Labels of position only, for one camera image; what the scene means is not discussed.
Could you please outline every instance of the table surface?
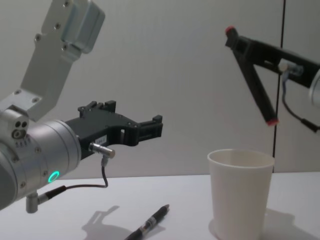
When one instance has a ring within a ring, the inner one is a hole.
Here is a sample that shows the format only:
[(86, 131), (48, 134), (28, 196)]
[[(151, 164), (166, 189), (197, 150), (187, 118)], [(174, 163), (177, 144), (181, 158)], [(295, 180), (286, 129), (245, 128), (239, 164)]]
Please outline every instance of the table surface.
[[(102, 179), (57, 180), (39, 191)], [(320, 172), (275, 173), (263, 240), (320, 240)], [(0, 211), (3, 240), (123, 240), (161, 206), (170, 212), (145, 239), (215, 240), (210, 176), (109, 179), (107, 189), (78, 188), (25, 212), (25, 199)]]

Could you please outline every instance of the white paper cup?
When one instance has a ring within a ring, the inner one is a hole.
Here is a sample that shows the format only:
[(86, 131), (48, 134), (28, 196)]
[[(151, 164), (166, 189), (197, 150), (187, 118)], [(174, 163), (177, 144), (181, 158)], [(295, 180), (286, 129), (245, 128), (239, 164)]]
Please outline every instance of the white paper cup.
[(275, 159), (236, 149), (214, 151), (207, 158), (216, 236), (220, 240), (258, 240)]

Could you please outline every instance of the black pen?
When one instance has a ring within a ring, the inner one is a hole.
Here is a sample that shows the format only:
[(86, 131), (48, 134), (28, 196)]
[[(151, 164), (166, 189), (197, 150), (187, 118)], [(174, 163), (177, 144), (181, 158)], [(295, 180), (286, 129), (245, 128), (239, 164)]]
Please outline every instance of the black pen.
[(131, 233), (125, 240), (141, 240), (150, 230), (154, 228), (168, 213), (169, 204), (161, 207), (141, 227)]

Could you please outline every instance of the wire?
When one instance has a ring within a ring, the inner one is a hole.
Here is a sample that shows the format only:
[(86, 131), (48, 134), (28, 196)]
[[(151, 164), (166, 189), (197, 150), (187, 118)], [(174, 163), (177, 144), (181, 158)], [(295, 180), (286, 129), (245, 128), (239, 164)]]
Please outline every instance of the wire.
[(51, 191), (47, 191), (46, 193), (42, 194), (42, 195), (46, 195), (46, 200), (50, 200), (52, 198), (54, 198), (55, 196), (62, 194), (64, 191), (68, 190), (68, 189), (76, 189), (76, 188), (101, 188), (101, 189), (106, 189), (109, 184), (108, 184), (108, 180), (107, 180), (107, 176), (106, 176), (106, 171), (105, 171), (105, 166), (103, 165), (101, 167), (101, 173), (102, 173), (102, 178), (104, 181), (104, 185), (97, 185), (97, 184), (80, 184), (80, 185), (72, 185), (72, 186), (60, 186), (57, 187)]
[(282, 103), (285, 107), (285, 109), (289, 112), (289, 114), (291, 114), (294, 118), (298, 119), (299, 121), (302, 120), (301, 117), (299, 117), (297, 114), (295, 114), (290, 107), (288, 106), (287, 102), (286, 102), (286, 94), (287, 94), (287, 81), (289, 79), (289, 71), (286, 71), (283, 75), (282, 75)]
[(108, 180), (106, 177), (106, 172), (105, 172), (105, 167), (102, 166), (101, 167), (101, 172), (102, 172), (102, 178), (104, 180), (104, 185), (95, 185), (95, 184), (80, 184), (80, 185), (73, 185), (73, 186), (67, 186), (66, 189), (76, 189), (76, 188), (102, 188), (102, 189), (106, 189), (109, 184), (108, 184)]
[(289, 74), (290, 71), (287, 70), (283, 73), (282, 75), (282, 103), (284, 105), (284, 108), (288, 111), (288, 113), (293, 116), (295, 119), (299, 120), (303, 125), (305, 125), (307, 128), (309, 128), (311, 131), (313, 132), (317, 132), (318, 130), (320, 130), (320, 126), (312, 123), (311, 121), (302, 118), (300, 116), (298, 116), (297, 114), (295, 114), (291, 108), (288, 106), (287, 101), (286, 101), (286, 94), (287, 94), (287, 81), (289, 80)]

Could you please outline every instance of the white wall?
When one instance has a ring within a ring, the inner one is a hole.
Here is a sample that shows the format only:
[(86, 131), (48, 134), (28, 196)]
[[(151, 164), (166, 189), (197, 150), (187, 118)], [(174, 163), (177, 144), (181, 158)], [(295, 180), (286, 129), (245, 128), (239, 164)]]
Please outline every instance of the white wall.
[[(206, 156), (223, 148), (272, 154), (266, 126), (232, 52), (225, 28), (279, 46), (279, 0), (97, 0), (106, 19), (93, 52), (72, 67), (57, 108), (44, 119), (69, 120), (90, 101), (117, 101), (141, 122), (163, 115), (163, 137), (137, 147), (113, 146), (110, 177), (206, 174)], [(0, 3), (0, 96), (20, 84), (49, 0)], [(277, 76), (259, 74), (276, 103)], [(100, 177), (100, 157), (69, 178)]]
[[(319, 63), (319, 16), (318, 0), (286, 1), (283, 48)], [(308, 89), (288, 82), (287, 103), (296, 114), (320, 125), (320, 110), (311, 105)], [(320, 171), (320, 136), (290, 116), (282, 103), (279, 104), (279, 119), (275, 171)]]

